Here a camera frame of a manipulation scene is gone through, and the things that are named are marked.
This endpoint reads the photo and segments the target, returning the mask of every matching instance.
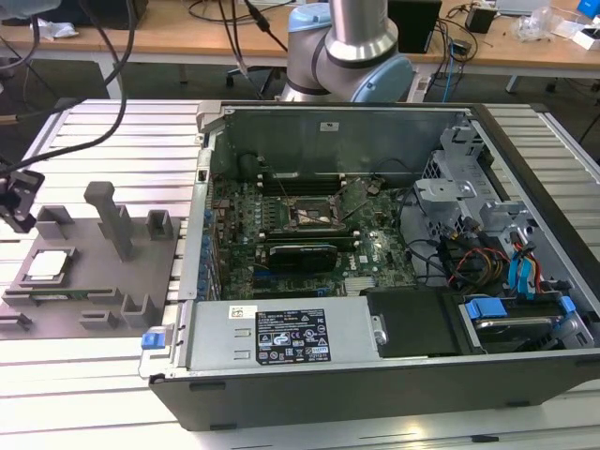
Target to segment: regulatory label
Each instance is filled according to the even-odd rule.
[[[230,319],[254,319],[258,307],[256,305],[243,305],[241,307],[229,307]]]
[[[339,122],[321,122],[320,130],[325,132],[338,132]]]
[[[263,366],[331,361],[324,309],[257,312],[256,360]]]

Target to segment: green circuit board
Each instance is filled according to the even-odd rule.
[[[403,239],[395,228],[398,194],[386,189],[369,194],[369,183],[355,179],[340,195],[332,197],[264,196],[252,184],[216,182],[212,204],[218,217],[221,299],[357,295],[352,278],[360,281],[359,286],[415,284],[413,266],[405,261]],[[291,208],[295,208],[294,217]],[[272,273],[268,254],[271,245],[264,242],[261,233],[303,224],[321,228],[325,221],[331,222],[331,229],[352,236],[350,248],[338,248],[333,270],[318,274]]]

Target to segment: wooden desk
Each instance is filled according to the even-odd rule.
[[[464,0],[444,0],[442,16],[454,5]],[[553,0],[561,9],[575,11],[578,0]],[[287,41],[287,21],[291,9],[276,8],[265,13],[272,24],[274,33]],[[245,14],[240,7],[238,14]],[[217,5],[208,7],[206,14],[219,18]],[[454,19],[464,23],[466,14]],[[543,76],[564,78],[598,78],[600,76],[600,52],[588,52],[570,40],[556,37],[551,42],[538,41],[520,43],[512,35],[510,26],[515,19],[501,17],[494,21],[490,32],[477,35],[479,51],[464,68],[466,73]],[[106,77],[113,69],[113,61],[98,33],[90,28],[79,27],[81,35],[55,42],[44,41],[37,53],[39,59],[91,60],[98,63],[102,75]],[[245,61],[249,66],[283,67],[287,63],[286,54],[266,34],[253,24],[239,26],[240,42]],[[471,38],[451,25],[453,38]],[[28,48],[31,33],[25,27],[3,27],[3,36],[19,49]],[[118,51],[123,51],[127,43],[127,31],[108,31],[108,35]],[[11,53],[0,46],[0,55]],[[411,88],[410,100],[422,101],[426,81],[442,61],[443,45],[440,33],[435,33],[429,52],[410,54],[415,79]],[[172,64],[234,64],[231,48],[223,25],[203,22],[188,15],[180,0],[150,0],[146,15],[135,37],[131,62],[172,63]],[[112,98],[120,97],[116,82],[109,86]]]

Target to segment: computer tower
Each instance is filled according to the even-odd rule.
[[[389,0],[388,16],[398,29],[401,53],[427,53],[442,0]]]

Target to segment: warning symbol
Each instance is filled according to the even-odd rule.
[[[265,335],[259,335],[259,346],[269,346],[273,344],[273,340],[271,339],[271,333],[267,333]]]

